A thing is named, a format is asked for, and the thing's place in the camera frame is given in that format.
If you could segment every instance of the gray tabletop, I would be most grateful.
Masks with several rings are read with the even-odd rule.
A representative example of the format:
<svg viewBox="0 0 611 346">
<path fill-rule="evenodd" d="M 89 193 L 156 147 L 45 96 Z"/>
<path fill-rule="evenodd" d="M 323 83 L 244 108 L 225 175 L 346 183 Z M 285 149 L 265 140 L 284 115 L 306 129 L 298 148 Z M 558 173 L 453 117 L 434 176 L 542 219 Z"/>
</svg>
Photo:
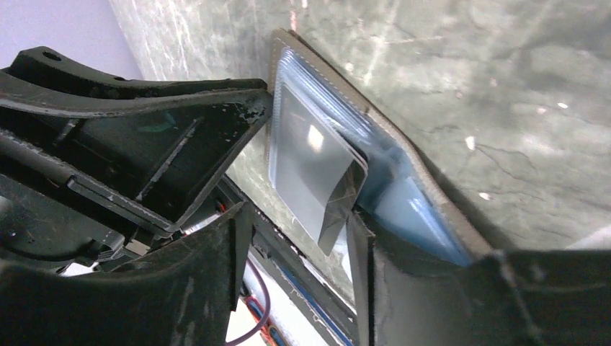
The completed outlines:
<svg viewBox="0 0 611 346">
<path fill-rule="evenodd" d="M 265 79 L 294 29 L 425 155 L 495 247 L 611 245 L 608 0 L 112 0 L 147 79 Z M 230 176 L 352 295 L 269 186 L 257 136 Z"/>
</svg>

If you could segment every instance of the purple cable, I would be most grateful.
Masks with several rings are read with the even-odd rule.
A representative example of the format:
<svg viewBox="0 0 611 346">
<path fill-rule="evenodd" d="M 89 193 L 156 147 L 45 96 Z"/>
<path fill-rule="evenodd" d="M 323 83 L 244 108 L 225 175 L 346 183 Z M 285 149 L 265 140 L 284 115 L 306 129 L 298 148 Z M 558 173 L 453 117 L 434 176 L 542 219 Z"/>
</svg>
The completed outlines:
<svg viewBox="0 0 611 346">
<path fill-rule="evenodd" d="M 269 310 L 272 307 L 272 302 L 269 301 L 269 291 L 267 290 L 267 286 L 265 285 L 265 282 L 263 281 L 263 278 L 261 277 L 261 273 L 259 273 L 259 271 L 255 268 L 255 266 L 252 264 L 250 259 L 246 258 L 246 263 L 249 265 L 250 269 L 252 270 L 254 274 L 254 277 L 257 278 L 257 281 L 259 282 L 259 285 L 261 286 L 261 290 L 263 291 L 263 298 L 265 299 L 265 309 L 263 310 L 263 316 L 261 316 L 261 319 L 259 320 L 257 325 L 254 326 L 253 329 L 251 329 L 246 334 L 242 335 L 241 337 L 235 340 L 226 342 L 225 346 L 240 345 L 242 342 L 247 341 L 248 339 L 250 339 L 250 337 L 258 333 L 259 330 L 261 330 L 261 328 L 265 327 L 265 324 L 267 323 L 267 320 L 269 318 Z"/>
</svg>

